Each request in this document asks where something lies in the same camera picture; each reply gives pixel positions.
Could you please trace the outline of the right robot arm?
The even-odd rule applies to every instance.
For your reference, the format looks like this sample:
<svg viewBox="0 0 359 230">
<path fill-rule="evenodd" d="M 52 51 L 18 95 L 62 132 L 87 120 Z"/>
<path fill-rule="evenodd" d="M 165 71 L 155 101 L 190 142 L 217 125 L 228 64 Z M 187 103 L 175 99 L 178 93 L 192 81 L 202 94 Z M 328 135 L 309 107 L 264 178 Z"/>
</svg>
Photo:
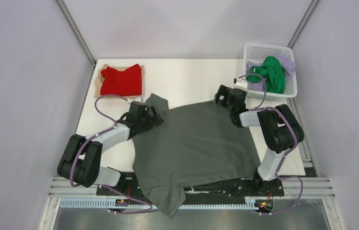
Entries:
<svg viewBox="0 0 359 230">
<path fill-rule="evenodd" d="M 303 129 L 286 104 L 276 107 L 247 109 L 246 92 L 220 85 L 214 103 L 230 112 L 237 127 L 260 127 L 267 146 L 261 165 L 253 177 L 253 190 L 260 196 L 272 190 L 286 157 L 304 140 Z"/>
</svg>

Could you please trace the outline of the grey t shirt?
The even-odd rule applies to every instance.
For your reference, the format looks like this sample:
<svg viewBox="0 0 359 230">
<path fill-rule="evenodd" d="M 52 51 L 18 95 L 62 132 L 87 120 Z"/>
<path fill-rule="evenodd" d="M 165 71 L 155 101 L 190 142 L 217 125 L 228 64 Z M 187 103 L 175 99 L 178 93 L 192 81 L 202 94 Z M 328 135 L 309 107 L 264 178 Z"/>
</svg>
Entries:
<svg viewBox="0 0 359 230">
<path fill-rule="evenodd" d="M 133 138 L 133 170 L 143 194 L 168 218 L 185 202 L 185 187 L 252 177 L 260 165 L 250 130 L 235 126 L 221 105 L 170 109 L 155 94 L 146 104 L 163 123 Z"/>
</svg>

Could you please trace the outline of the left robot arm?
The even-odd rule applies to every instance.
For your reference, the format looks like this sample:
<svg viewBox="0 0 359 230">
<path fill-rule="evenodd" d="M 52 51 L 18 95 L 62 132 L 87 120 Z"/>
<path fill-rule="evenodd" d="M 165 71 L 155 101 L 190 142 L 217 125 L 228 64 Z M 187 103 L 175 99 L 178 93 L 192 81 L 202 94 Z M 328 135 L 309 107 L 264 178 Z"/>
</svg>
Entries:
<svg viewBox="0 0 359 230">
<path fill-rule="evenodd" d="M 74 134 L 69 138 L 57 167 L 57 174 L 71 186 L 108 185 L 114 195 L 126 191 L 121 172 L 101 166 L 102 154 L 115 145 L 162 125 L 164 120 L 154 105 L 131 102 L 129 111 L 106 130 L 91 136 Z"/>
</svg>

